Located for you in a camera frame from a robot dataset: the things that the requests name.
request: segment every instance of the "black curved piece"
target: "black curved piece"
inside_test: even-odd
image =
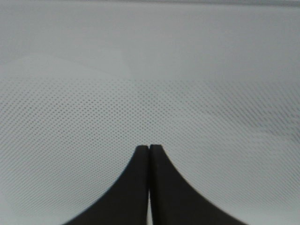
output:
[[[154,225],[245,225],[196,192],[161,145],[150,146],[150,199]]]
[[[148,146],[138,146],[126,169],[97,202],[65,225],[146,225]]]

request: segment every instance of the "black rubber part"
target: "black rubber part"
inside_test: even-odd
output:
[[[146,225],[148,168],[149,148],[138,146],[111,188],[65,225]]]
[[[150,146],[150,199],[154,225],[244,225],[196,192],[161,145]]]

